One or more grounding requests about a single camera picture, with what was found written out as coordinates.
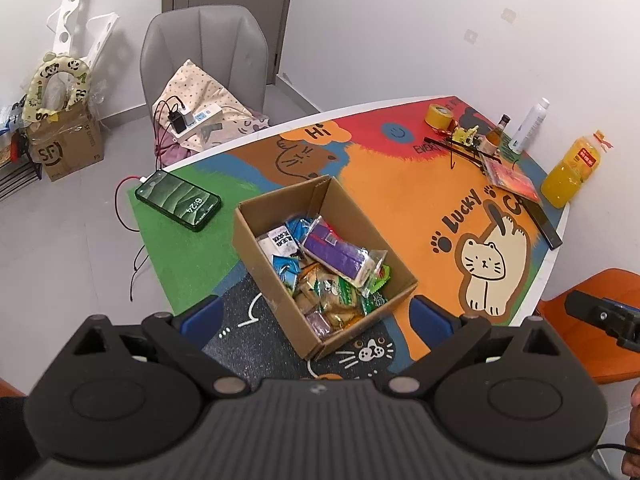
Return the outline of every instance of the cartoon cat illustration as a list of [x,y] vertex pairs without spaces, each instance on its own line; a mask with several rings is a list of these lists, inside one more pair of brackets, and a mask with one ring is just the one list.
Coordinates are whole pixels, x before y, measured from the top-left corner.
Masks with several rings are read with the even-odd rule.
[[383,323],[377,323],[354,341],[317,362],[308,363],[314,378],[389,380],[387,368],[395,357],[395,345]]
[[460,303],[469,314],[485,312],[493,321],[509,313],[527,277],[530,241],[513,217],[491,200],[484,202],[492,220],[478,238],[466,234],[458,241],[456,263],[463,272]]
[[281,186],[304,182],[322,174],[337,157],[322,146],[304,140],[286,140],[273,136],[233,150],[233,155],[257,168],[262,175]]

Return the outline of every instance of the red book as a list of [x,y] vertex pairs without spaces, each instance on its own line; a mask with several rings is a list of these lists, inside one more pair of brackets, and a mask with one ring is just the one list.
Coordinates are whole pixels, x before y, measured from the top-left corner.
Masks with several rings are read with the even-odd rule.
[[484,164],[484,172],[491,184],[541,203],[540,197],[536,192],[536,186],[533,185],[527,175],[512,170],[508,166],[500,164],[497,160],[492,160],[484,155],[482,156],[482,163]]

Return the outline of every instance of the green mat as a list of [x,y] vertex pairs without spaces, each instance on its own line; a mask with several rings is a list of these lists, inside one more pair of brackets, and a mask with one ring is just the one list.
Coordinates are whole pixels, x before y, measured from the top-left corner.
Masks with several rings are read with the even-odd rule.
[[223,173],[199,171],[193,165],[174,174],[223,198],[222,209],[194,233],[140,202],[133,189],[129,191],[149,259],[177,316],[210,294],[238,262],[231,245],[232,215],[238,203],[260,192],[252,184]]

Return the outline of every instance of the chair backrest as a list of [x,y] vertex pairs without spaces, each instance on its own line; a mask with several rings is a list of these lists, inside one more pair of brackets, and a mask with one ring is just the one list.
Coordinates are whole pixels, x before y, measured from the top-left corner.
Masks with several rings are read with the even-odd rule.
[[598,384],[640,377],[640,354],[620,348],[602,330],[570,317],[564,300],[572,290],[640,308],[640,276],[628,270],[606,269],[549,301],[540,301],[538,311]]
[[202,6],[158,14],[149,23],[140,56],[146,106],[191,59],[244,106],[262,111],[267,83],[267,42],[244,7]]

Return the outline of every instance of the green snack wrapper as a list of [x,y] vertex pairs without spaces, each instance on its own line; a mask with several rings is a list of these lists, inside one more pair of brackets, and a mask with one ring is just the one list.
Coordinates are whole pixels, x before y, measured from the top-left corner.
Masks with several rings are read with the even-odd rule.
[[362,313],[365,316],[368,316],[374,310],[376,310],[379,306],[382,306],[385,303],[386,303],[385,297],[378,291],[372,292],[371,294],[369,294],[368,298],[364,298],[363,296],[360,297],[360,306],[362,307]]

